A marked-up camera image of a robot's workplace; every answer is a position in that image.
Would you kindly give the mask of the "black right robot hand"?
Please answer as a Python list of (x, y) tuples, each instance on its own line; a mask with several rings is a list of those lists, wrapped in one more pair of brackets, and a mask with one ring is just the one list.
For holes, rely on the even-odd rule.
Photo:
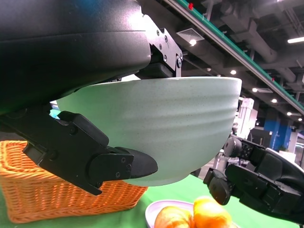
[(278, 152), (230, 135), (224, 155), (248, 161), (225, 171), (210, 168), (203, 180), (212, 197), (227, 205), (230, 197), (264, 215), (304, 226), (304, 171)]

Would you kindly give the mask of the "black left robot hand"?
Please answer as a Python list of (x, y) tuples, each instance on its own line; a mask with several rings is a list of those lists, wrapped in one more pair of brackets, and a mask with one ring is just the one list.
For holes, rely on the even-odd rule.
[(50, 116), (51, 102), (130, 74), (181, 76), (182, 51), (135, 0), (3, 0), (0, 129), (27, 140), (39, 167), (93, 194), (104, 181), (158, 170), (149, 155), (109, 147), (81, 114)]

